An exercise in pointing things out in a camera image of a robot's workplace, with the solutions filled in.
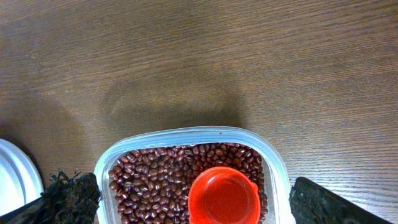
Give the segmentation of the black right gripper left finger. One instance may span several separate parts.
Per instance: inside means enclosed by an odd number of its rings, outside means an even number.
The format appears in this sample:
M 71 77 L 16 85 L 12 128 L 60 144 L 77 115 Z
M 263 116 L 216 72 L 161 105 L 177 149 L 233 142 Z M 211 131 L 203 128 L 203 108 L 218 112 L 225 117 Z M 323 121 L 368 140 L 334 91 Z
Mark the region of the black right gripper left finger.
M 50 180 L 38 199 L 1 216 L 1 223 L 93 224 L 101 200 L 96 176 L 75 171 L 68 177 L 59 170 Z

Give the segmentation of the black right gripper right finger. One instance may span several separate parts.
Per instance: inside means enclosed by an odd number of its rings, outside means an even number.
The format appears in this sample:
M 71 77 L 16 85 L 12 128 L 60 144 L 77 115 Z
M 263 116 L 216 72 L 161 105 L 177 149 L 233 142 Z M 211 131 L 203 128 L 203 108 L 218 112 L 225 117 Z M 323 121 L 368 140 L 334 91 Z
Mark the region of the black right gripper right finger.
M 296 224 L 391 224 L 305 177 L 296 179 L 289 203 Z

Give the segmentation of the orange plastic measuring scoop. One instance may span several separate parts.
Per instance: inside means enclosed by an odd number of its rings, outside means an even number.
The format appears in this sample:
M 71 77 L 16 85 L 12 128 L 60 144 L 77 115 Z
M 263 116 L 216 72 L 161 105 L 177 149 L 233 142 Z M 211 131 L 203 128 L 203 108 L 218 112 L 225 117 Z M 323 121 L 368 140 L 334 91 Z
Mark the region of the orange plastic measuring scoop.
M 190 187 L 188 212 L 191 224 L 257 224 L 258 186 L 236 169 L 207 169 Z

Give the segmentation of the red adzuki beans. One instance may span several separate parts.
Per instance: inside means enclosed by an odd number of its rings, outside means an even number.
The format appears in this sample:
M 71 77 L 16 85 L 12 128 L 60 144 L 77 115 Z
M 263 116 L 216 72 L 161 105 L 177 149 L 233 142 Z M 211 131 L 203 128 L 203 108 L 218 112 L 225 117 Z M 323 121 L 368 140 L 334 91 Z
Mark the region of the red adzuki beans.
M 188 191 L 201 172 L 225 166 L 243 173 L 259 190 L 263 222 L 268 213 L 262 158 L 239 143 L 156 147 L 129 151 L 108 172 L 122 223 L 188 223 Z

